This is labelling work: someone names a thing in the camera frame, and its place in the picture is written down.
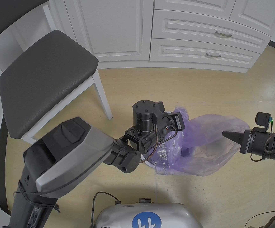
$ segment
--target drawer handle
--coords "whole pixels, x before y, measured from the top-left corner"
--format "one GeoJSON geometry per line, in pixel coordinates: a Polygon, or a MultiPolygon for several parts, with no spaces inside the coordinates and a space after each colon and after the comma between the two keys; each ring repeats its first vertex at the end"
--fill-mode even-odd
{"type": "Polygon", "coordinates": [[[215,55],[210,55],[210,54],[206,53],[206,55],[209,57],[221,57],[221,54],[219,54],[218,56],[215,56],[215,55]]]}
{"type": "Polygon", "coordinates": [[[219,31],[216,31],[215,34],[217,34],[217,35],[219,35],[219,36],[225,36],[225,37],[231,37],[231,36],[232,36],[231,34],[226,35],[226,34],[220,33],[219,31]]]}

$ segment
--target wooden floor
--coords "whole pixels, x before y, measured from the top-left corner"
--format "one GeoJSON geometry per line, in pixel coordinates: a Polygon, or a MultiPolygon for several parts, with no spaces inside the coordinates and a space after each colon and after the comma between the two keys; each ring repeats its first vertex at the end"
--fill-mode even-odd
{"type": "MultiPolygon", "coordinates": [[[[113,118],[106,118],[91,87],[45,125],[37,137],[62,121],[80,116],[106,134],[119,138],[132,126],[132,105],[143,99],[163,101],[166,111],[172,111],[175,106],[185,107],[190,119],[207,113],[234,115],[251,128],[255,126],[257,112],[271,113],[275,119],[275,48],[269,46],[246,74],[174,68],[101,69],[99,74],[113,118]]],[[[24,166],[22,153],[28,147],[23,140],[8,139],[5,178],[9,209],[24,166]]],[[[256,163],[249,155],[236,153],[208,177],[160,176],[145,164],[125,174],[101,164],[57,201],[61,213],[53,210],[45,227],[89,227],[92,199],[98,191],[109,192],[122,203],[135,203],[140,197],[150,197],[156,203],[184,203],[192,208],[205,228],[242,228],[250,217],[275,210],[275,161],[256,163]]],[[[98,196],[95,215],[113,204],[109,196],[98,196]]],[[[273,215],[260,215],[248,226],[264,226],[273,215]]]]}

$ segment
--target blue circular logo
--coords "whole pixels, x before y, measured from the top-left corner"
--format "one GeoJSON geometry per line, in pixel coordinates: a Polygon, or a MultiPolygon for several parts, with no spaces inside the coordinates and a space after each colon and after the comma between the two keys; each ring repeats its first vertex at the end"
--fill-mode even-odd
{"type": "Polygon", "coordinates": [[[132,220],[132,228],[161,228],[161,218],[153,212],[142,212],[132,220]]]}

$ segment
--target trash bag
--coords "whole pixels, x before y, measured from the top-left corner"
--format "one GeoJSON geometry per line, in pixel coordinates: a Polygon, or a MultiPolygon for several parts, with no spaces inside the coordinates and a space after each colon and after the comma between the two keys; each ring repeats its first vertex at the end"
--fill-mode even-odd
{"type": "Polygon", "coordinates": [[[185,129],[159,145],[149,160],[160,175],[208,176],[218,171],[240,149],[238,143],[223,137],[222,132],[243,133],[249,129],[246,122],[234,116],[207,114],[189,121],[184,108],[175,108],[174,112],[182,113],[185,129]]]}

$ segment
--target gray chair seat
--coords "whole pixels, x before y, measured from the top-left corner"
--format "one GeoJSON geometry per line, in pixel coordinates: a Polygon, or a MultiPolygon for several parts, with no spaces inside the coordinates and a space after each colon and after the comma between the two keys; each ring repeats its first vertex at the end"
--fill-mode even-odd
{"type": "Polygon", "coordinates": [[[59,30],[42,37],[0,77],[10,137],[20,139],[52,107],[87,80],[98,60],[59,30]]]}

